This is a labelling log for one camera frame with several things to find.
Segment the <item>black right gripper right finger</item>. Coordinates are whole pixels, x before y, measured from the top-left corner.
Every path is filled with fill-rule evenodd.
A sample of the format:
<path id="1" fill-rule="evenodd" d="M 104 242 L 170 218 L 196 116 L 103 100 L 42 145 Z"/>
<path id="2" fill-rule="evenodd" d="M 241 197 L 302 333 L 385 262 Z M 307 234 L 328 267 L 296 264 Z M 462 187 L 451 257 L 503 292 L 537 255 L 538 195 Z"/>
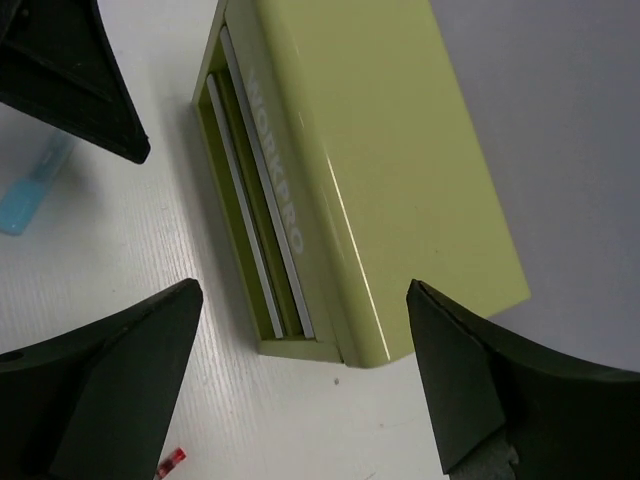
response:
<path id="1" fill-rule="evenodd" d="M 544 347 L 419 280 L 406 302 L 446 476 L 638 477 L 637 373 Z"/>

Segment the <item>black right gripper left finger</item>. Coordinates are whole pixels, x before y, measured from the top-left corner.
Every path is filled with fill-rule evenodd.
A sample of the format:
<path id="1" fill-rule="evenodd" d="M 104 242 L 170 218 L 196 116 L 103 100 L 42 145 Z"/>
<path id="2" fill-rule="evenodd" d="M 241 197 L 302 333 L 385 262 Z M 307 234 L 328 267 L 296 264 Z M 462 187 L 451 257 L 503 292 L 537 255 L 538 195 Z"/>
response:
<path id="1" fill-rule="evenodd" d="M 151 479 L 203 306 L 195 279 L 1 356 L 4 479 Z"/>

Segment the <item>red pen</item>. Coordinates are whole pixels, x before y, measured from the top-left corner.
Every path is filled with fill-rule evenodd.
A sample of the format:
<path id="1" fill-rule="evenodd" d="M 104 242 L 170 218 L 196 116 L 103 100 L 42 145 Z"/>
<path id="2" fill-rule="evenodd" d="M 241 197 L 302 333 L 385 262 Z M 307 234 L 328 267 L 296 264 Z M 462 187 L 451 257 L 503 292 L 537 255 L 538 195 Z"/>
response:
<path id="1" fill-rule="evenodd" d="M 176 448 L 156 468 L 153 479 L 165 479 L 182 461 L 186 459 L 186 453 L 182 448 Z"/>

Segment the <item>blue eraser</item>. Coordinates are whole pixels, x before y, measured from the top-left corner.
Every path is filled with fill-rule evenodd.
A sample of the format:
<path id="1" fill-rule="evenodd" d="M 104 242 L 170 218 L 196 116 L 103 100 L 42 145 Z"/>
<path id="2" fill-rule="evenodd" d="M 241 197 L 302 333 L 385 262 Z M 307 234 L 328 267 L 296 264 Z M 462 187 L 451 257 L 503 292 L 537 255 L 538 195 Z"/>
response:
<path id="1" fill-rule="evenodd" d="M 24 232 L 75 145 L 75 137 L 66 132 L 57 130 L 51 135 L 34 167 L 2 196 L 2 233 L 18 236 Z"/>

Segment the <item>green metal drawer cabinet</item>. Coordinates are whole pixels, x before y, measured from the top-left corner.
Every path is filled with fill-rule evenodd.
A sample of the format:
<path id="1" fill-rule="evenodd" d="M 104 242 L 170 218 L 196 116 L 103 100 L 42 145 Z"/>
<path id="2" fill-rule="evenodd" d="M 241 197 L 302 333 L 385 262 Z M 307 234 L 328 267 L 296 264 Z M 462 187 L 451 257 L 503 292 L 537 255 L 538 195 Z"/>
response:
<path id="1" fill-rule="evenodd" d="M 412 353 L 406 293 L 530 289 L 427 1 L 221 1 L 193 97 L 261 355 Z"/>

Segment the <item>black left-arm gripper finger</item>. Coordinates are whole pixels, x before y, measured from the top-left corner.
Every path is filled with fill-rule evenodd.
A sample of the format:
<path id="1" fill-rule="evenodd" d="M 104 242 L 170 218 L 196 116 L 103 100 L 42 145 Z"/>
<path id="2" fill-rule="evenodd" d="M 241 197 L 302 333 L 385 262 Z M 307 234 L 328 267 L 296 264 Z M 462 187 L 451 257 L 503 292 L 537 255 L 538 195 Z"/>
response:
<path id="1" fill-rule="evenodd" d="M 95 1 L 2 2 L 1 102 L 134 164 L 150 154 Z"/>

